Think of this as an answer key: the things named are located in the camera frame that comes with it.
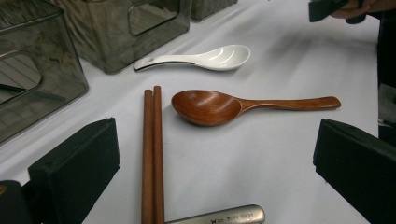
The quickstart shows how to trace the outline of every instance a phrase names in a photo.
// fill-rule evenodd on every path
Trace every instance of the table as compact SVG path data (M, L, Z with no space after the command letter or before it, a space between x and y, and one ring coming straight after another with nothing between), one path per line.
M22 184L27 167L83 126L117 122L120 170L84 223L139 223L144 90L163 88L165 219L255 203L265 223L367 223L315 172L321 119L377 136L375 44L378 21L348 25L308 21L306 1L239 1L150 55L195 54L230 44L251 49L239 69L213 72L188 65L132 66L110 76L82 61L89 92L0 146L0 178ZM223 91L247 99L334 95L332 111L257 109L217 127L182 119L170 105L184 90Z

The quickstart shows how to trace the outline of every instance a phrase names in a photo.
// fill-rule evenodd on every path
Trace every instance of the wooden spoon handle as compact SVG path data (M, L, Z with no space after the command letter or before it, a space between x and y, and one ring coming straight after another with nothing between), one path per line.
M246 109L253 107L266 107L286 110L324 110L335 109L341 106L340 101L333 96L302 99L302 100L247 100L242 102Z

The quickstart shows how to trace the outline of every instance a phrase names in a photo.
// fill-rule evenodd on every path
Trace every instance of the chopstick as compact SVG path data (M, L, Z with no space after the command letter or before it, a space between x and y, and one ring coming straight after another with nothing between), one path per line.
M145 90L143 120L142 224L154 223L153 107L152 91Z
M145 90L143 121L142 224L163 224L163 126L161 87Z

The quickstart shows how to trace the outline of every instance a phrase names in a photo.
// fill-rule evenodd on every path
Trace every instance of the gray plastic container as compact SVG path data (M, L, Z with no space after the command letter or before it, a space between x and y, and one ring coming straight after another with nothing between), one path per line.
M116 74L190 29L191 0L51 0L64 8L78 56Z
M0 0L0 143L88 90L63 11Z
M191 18L201 21L237 2L238 0L192 0Z

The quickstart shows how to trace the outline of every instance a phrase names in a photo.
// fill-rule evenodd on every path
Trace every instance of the silver metal handle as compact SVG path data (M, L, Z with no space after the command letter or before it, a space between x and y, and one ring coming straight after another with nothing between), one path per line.
M265 213L262 208L251 204L196 217L186 217L166 224L260 224L264 220Z

